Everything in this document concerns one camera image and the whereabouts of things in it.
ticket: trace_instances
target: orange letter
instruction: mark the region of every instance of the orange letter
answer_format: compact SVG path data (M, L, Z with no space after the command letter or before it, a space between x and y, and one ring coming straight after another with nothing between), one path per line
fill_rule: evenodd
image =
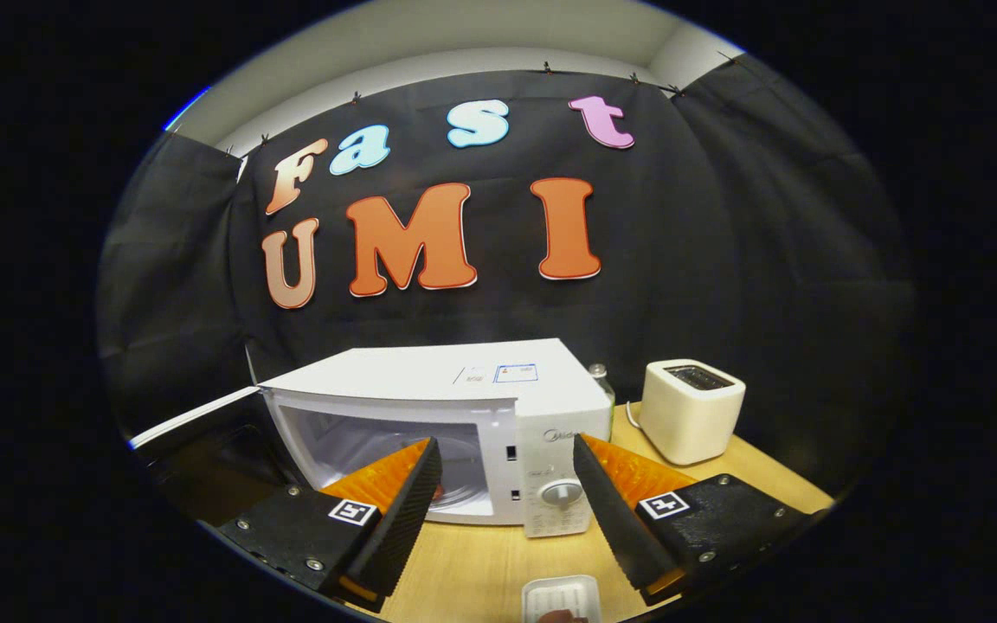
M584 200L592 192L589 183L570 177L550 177L530 185L530 193L545 204L549 253L538 268L544 279L586 279L601 269L587 241Z
M261 243L268 269L268 291L272 300L284 309L298 309L313 296L313 233L318 230L317 218L307 218L292 230L298 241L298 284L291 287L284 275L284 243L287 232L268 234Z
M294 183L306 181L310 176L310 170L313 170L313 157L324 152L327 146L329 142L324 138L318 138L317 141L302 147L289 157L281 159L280 164L276 165L276 189L272 194L272 202L264 209L265 214L280 212L281 209L287 208L290 202L297 200L300 190L294 188Z
M426 267L418 275L423 288L462 288L474 284L476 272L467 264L462 224L464 202L471 194L466 184L432 186L422 193L415 215L405 228L383 197L368 197L350 205L344 215L357 230L357 278L349 284L352 296L387 292L387 280L379 273L379 260L383 260L395 285L407 289L423 248Z

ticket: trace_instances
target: black fabric backdrop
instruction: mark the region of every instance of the black fabric backdrop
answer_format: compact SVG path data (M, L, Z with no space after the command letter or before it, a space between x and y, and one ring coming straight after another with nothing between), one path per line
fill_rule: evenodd
M902 397L913 291L866 161L806 96L739 61L671 99L608 76L519 71L393 88L269 138L236 188L236 158L165 135L103 256L100 342L123 427L138 433L247 385L242 338L264 379L352 347L559 337L582 362L606 364L621 400L640 399L652 360L727 369L749 385L737 432L838 493ZM567 106L587 95L625 112L615 123L633 147L590 137ZM489 99L510 107L509 134L455 149L448 110ZM330 174L341 139L375 123L390 127L390 155ZM274 166L318 138L329 149L300 197L266 216ZM179 169L154 173L167 154ZM546 177L594 186L586 212L601 272L592 279L537 271L546 230L530 184ZM344 210L383 196L408 223L423 190L448 182L472 190L463 233L478 281L448 291L412 281L355 299L355 229ZM288 233L294 283L290 229L309 217L320 221L316 292L282 309L268 294L261 241Z

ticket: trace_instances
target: white tray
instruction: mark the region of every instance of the white tray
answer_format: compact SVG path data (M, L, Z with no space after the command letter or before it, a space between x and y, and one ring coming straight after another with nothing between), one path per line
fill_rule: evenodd
M590 575L543 577L522 587L524 623L537 623L554 610L570 610L573 616L586 616L589 623L602 623L597 580Z

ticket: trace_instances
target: light blue letter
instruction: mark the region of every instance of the light blue letter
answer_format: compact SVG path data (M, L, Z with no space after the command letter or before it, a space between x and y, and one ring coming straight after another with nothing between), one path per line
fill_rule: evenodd
M455 127L448 131L448 142L456 147L497 143L510 130L503 119L509 113L499 100L464 102L448 111L448 125Z
M348 138L337 146L337 149L342 151L329 162L329 172L333 175L344 175L358 166L361 169L368 169L369 166L383 162L387 154L391 153L391 149L387 146L389 133L390 130L385 125L369 125L349 134Z

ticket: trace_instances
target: glass bottle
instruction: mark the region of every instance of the glass bottle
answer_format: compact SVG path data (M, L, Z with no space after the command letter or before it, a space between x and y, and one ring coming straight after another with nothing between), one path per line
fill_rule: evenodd
M614 393L614 388L610 387L610 383L606 380L606 366L604 364L592 363L587 366L587 372L590 374L590 378L595 379L598 386L602 387L606 397L610 399L610 429L606 435L606 441L610 441L610 437L614 435L614 404L617 402L617 394Z

